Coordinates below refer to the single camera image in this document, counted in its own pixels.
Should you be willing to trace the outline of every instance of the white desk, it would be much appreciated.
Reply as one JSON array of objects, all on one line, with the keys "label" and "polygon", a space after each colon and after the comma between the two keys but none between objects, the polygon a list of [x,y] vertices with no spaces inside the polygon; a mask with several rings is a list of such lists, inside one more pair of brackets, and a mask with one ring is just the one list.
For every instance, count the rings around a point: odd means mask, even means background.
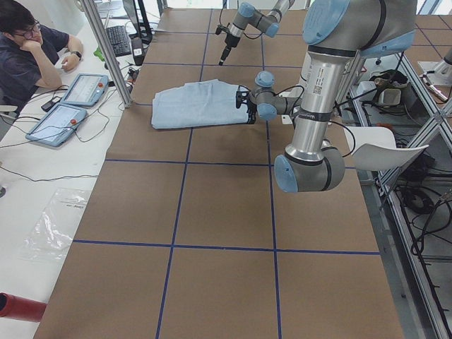
[{"label": "white desk", "polygon": [[[83,60],[77,69],[70,73],[62,72],[63,83],[70,85],[78,73],[108,74],[93,52],[97,49],[94,35],[86,24],[78,36],[83,41]],[[133,63],[132,56],[118,58],[120,68],[127,62]],[[21,112],[21,116],[42,117],[41,105],[52,94],[31,99]],[[105,95],[92,108],[92,114]],[[35,143],[25,143],[13,147],[0,148],[0,161],[3,167],[33,179],[46,179],[82,174],[98,175],[102,167],[105,152],[108,149],[122,114],[121,99],[117,93],[102,106],[100,111],[110,119],[105,130],[87,143],[76,136],[70,137],[59,148],[47,148]],[[87,140],[102,130],[107,118],[94,113],[77,130],[82,140]],[[32,119],[21,119],[15,123],[24,131],[36,124]],[[27,140],[22,131],[11,127],[0,146],[24,143]],[[54,182],[31,182],[27,179],[0,169],[0,181],[6,187],[6,195],[0,198],[0,292],[18,295],[29,299],[47,302],[58,278],[62,263],[50,261],[27,261],[20,257],[19,248],[27,234],[39,220],[55,191],[62,187],[68,189],[92,190],[96,178],[62,179]],[[32,338],[37,323],[0,319],[0,338]]]}]

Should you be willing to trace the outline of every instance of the black hair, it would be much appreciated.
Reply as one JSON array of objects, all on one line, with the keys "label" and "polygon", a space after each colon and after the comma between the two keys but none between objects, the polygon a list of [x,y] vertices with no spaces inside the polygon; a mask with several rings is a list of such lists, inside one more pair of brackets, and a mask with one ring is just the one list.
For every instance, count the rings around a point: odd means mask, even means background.
[{"label": "black hair", "polygon": [[0,0],[0,32],[13,34],[35,24],[29,10],[14,0]]}]

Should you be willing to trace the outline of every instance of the red tube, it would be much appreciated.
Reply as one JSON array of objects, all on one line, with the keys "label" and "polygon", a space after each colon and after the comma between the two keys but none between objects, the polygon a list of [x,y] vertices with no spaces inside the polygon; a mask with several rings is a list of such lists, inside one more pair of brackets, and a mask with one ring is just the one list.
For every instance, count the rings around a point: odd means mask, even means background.
[{"label": "red tube", "polygon": [[0,317],[39,323],[47,304],[0,293]]}]

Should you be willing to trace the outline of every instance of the green object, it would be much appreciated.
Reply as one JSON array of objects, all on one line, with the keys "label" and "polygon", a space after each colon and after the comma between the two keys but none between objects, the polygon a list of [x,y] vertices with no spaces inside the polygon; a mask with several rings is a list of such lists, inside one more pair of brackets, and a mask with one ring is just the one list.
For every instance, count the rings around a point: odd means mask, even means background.
[{"label": "green object", "polygon": [[100,51],[100,48],[99,48],[99,47],[94,51],[93,54],[94,54],[95,56],[97,56],[97,57],[100,59],[100,61],[105,62],[105,58],[104,58],[102,52]]}]

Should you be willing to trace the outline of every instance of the t-shirt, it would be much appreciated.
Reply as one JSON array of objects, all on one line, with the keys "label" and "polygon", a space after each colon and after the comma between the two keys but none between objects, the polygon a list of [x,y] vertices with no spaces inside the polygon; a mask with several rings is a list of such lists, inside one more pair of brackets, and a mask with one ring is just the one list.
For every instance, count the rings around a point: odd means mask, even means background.
[{"label": "t-shirt", "polygon": [[[41,25],[42,51],[55,64],[58,52],[67,46],[69,35]],[[4,102],[18,106],[20,112],[36,91],[41,79],[40,69],[30,52],[23,51],[12,40],[0,34],[0,88]]]}]

